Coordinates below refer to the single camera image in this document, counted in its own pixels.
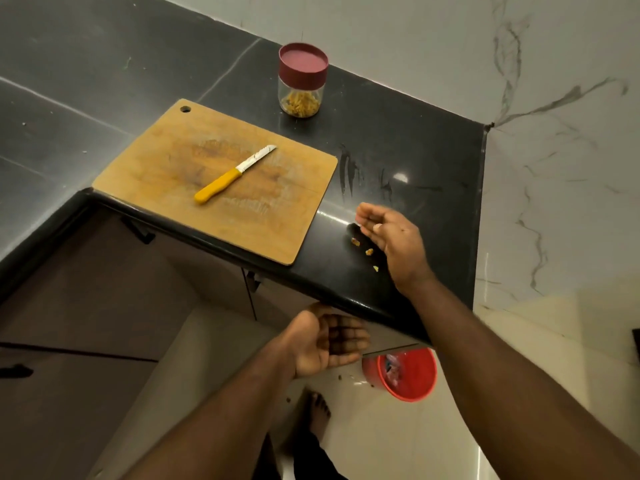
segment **dark pants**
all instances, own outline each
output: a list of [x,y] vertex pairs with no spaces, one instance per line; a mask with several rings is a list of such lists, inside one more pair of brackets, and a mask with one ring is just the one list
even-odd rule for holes
[[[347,480],[338,473],[325,451],[320,448],[316,436],[309,431],[300,434],[294,447],[293,473],[296,480]],[[253,480],[280,480],[268,436],[262,444]]]

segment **yellow knife handle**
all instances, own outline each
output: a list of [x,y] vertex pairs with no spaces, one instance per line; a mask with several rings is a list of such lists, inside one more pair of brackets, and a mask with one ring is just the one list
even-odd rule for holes
[[213,195],[226,189],[231,183],[242,177],[242,172],[237,168],[232,168],[221,177],[216,178],[212,183],[204,187],[200,192],[193,196],[199,204],[206,203]]

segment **foot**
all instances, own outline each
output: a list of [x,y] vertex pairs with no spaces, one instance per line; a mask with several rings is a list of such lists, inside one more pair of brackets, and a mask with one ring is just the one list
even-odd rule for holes
[[329,411],[329,407],[326,405],[322,394],[314,392],[311,394],[310,402],[309,431],[321,442],[326,427],[329,424],[329,418],[331,418],[331,411]]

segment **left hand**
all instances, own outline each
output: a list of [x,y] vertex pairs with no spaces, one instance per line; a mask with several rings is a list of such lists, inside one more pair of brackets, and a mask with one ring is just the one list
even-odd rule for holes
[[295,357],[297,377],[356,362],[371,343],[359,319],[332,314],[320,303],[293,318],[282,339]]

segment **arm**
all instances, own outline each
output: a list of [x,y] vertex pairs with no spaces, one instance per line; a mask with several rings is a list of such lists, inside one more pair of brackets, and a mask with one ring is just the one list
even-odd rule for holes
[[123,480],[250,479],[295,376],[351,363],[369,345],[359,320],[313,305],[160,440]]
[[366,203],[356,221],[385,252],[396,287],[429,332],[462,418],[501,478],[640,478],[631,448],[437,281],[416,226]]

